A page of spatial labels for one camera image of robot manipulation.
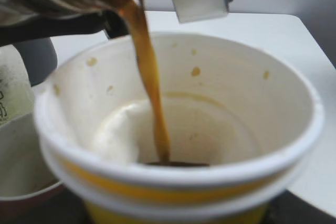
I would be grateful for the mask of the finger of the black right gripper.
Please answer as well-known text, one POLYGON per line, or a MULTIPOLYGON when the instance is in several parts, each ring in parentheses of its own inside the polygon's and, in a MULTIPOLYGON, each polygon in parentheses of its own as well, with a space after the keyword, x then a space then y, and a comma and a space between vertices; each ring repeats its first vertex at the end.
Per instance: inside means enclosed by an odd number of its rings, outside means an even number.
POLYGON ((2 26, 1 46, 54 36, 94 34, 102 30, 106 31, 109 38, 128 34, 125 21, 110 11, 70 19, 38 17, 21 24, 2 26))

